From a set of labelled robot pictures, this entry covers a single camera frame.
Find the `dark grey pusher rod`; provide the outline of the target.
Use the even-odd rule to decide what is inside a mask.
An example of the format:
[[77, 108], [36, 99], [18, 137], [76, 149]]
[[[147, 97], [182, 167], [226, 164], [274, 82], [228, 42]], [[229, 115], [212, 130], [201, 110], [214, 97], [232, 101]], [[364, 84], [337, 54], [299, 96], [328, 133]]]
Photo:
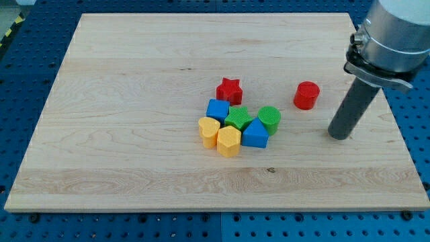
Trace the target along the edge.
[[345, 140], [353, 131], [380, 87], [373, 87], [355, 78], [328, 127], [337, 140]]

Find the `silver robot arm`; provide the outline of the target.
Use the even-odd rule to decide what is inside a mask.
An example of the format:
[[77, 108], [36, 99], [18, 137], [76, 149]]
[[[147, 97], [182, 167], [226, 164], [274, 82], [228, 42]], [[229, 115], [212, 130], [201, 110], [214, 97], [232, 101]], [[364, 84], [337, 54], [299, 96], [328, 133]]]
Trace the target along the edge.
[[383, 87], [409, 92], [429, 56], [429, 2], [377, 0], [350, 36], [343, 67], [355, 79], [328, 127], [346, 139]]

